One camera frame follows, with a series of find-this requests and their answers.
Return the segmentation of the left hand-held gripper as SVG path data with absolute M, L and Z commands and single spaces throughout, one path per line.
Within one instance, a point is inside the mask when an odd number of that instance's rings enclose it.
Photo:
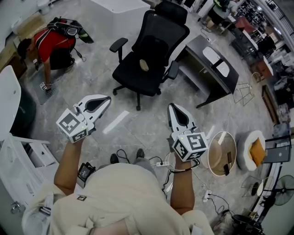
M 111 104 L 107 95 L 87 95 L 73 111 L 68 108 L 59 117 L 56 124 L 71 143 L 76 143 L 96 131 L 95 121 L 100 119 Z

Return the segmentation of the black office chair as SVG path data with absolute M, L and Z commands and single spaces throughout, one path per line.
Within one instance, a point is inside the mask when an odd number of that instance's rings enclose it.
M 119 65 L 112 76 L 120 86 L 113 89 L 114 95 L 127 88 L 136 92 L 137 101 L 140 101 L 141 95 L 160 95 L 160 84 L 176 78 L 179 64 L 169 59 L 190 33 L 186 26 L 187 15 L 187 10 L 180 5 L 162 1 L 154 10 L 145 12 L 138 38 L 126 57 L 122 57 L 122 48 L 127 38 L 120 38 L 111 45 L 110 51 L 119 56 Z M 141 59 L 147 62 L 149 71 L 140 68 Z

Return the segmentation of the person's right forearm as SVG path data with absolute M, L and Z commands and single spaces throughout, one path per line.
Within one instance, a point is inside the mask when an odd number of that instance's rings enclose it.
M 175 173 L 173 178 L 173 188 L 171 192 L 170 205 L 183 215 L 192 211 L 195 204 L 195 195 L 192 184 L 192 170 Z

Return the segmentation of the grey canvas picture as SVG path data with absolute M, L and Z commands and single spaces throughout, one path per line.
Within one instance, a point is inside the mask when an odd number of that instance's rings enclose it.
M 289 123 L 281 123 L 281 124 L 276 124 L 273 129 L 273 137 L 278 138 L 278 137 L 283 137 L 286 135 L 290 135 L 290 125 Z

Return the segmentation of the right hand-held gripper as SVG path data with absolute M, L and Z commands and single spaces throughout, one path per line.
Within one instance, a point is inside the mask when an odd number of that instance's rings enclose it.
M 170 151 L 183 162 L 200 158 L 209 148 L 204 132 L 196 126 L 189 111 L 180 105 L 168 105 L 168 123 L 171 127 Z

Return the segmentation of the silver laptop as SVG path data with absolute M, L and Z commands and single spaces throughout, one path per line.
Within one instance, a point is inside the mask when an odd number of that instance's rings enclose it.
M 267 139 L 265 151 L 263 163 L 289 162 L 292 151 L 290 135 Z

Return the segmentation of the white rounded table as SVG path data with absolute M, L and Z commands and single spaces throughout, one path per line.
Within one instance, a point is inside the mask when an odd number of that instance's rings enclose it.
M 21 99 L 21 86 L 11 65 L 0 72 L 0 141 L 8 136 Z

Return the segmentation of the person's grey trousers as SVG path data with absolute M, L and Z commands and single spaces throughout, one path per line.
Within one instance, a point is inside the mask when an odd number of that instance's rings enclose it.
M 153 167 L 151 166 L 150 161 L 148 159 L 139 157 L 133 162 L 133 164 L 137 165 L 137 166 L 141 166 L 142 168 L 150 171 L 154 176 L 156 176 L 156 173 L 155 173 L 155 171 L 154 171 Z

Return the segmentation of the white round pouf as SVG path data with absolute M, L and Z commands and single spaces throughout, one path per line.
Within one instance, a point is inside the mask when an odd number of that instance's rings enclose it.
M 240 138 L 237 142 L 237 163 L 243 171 L 254 171 L 257 168 L 249 150 L 258 138 L 265 150 L 265 138 L 260 130 L 248 131 L 240 134 Z

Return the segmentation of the white oval desk pad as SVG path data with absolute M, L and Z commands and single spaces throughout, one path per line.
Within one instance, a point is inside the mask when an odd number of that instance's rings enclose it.
M 212 49 L 211 47 L 207 46 L 203 49 L 203 55 L 206 57 L 206 59 L 209 60 L 209 62 L 215 64 L 221 57 Z M 230 69 L 226 62 L 222 62 L 216 70 L 221 73 L 223 77 L 227 77 Z

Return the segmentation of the black standing fan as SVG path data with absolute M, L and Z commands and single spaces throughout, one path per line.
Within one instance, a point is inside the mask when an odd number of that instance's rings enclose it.
M 274 189 L 264 190 L 270 192 L 270 195 L 263 196 L 260 205 L 264 208 L 259 220 L 263 220 L 273 205 L 282 206 L 286 204 L 294 195 L 294 177 L 284 175 L 278 179 Z

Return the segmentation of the black backpack with goggles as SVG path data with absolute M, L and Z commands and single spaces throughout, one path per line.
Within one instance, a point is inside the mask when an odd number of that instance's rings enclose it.
M 47 27 L 55 30 L 59 34 L 64 35 L 68 39 L 75 38 L 75 36 L 77 35 L 83 42 L 87 44 L 94 43 L 94 40 L 91 38 L 91 36 L 76 20 L 55 17 L 47 24 Z

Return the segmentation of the orange cushion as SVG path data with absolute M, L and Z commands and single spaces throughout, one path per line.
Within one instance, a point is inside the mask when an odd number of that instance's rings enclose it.
M 252 144 L 249 152 L 256 166 L 258 167 L 259 165 L 261 165 L 262 161 L 264 160 L 266 156 L 266 152 L 264 148 L 262 147 L 262 144 L 259 138 Z

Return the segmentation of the white block counter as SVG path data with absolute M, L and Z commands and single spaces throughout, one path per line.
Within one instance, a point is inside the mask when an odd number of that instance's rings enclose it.
M 143 0 L 84 0 L 95 42 L 119 39 L 141 29 L 150 5 Z

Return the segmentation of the black waist device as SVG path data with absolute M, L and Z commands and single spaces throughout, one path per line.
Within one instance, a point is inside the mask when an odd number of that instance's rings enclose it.
M 96 167 L 92 166 L 89 162 L 82 163 L 78 170 L 78 178 L 85 183 L 95 171 Z

